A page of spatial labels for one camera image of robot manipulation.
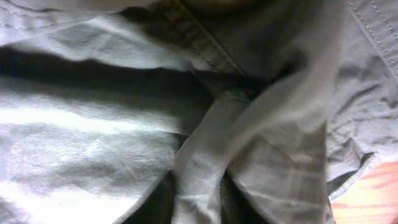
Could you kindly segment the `grey shorts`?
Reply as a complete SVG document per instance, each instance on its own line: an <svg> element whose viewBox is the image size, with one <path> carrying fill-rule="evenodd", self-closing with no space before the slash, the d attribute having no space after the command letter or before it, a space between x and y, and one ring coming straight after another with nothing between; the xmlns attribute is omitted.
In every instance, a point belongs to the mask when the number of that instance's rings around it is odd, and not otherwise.
<svg viewBox="0 0 398 224"><path fill-rule="evenodd" d="M334 223L396 160L396 1L1 2L2 223Z"/></svg>

